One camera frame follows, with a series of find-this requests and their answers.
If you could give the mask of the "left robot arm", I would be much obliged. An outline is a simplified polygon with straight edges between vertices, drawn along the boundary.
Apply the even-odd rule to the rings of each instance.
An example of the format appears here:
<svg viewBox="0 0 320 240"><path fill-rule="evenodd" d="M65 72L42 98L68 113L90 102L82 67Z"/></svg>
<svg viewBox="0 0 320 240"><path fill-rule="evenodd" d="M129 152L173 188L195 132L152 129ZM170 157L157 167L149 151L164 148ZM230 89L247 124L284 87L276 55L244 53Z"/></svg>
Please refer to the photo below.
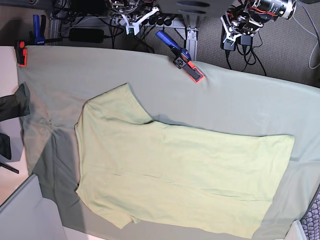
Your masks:
<svg viewBox="0 0 320 240"><path fill-rule="evenodd" d="M240 36L253 37L265 23L278 18L289 20L296 11L296 3L292 0L245 0L239 3L220 18L228 42L235 42Z"/></svg>

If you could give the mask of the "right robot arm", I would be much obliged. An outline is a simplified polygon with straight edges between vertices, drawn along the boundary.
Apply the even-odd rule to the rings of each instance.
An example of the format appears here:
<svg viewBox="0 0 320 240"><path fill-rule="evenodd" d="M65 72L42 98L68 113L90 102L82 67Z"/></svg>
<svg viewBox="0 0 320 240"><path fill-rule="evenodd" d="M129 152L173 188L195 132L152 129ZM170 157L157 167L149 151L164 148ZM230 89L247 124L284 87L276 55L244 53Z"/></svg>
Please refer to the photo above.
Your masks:
<svg viewBox="0 0 320 240"><path fill-rule="evenodd" d="M141 26L160 13L154 0L106 0L110 14L124 20L124 26Z"/></svg>

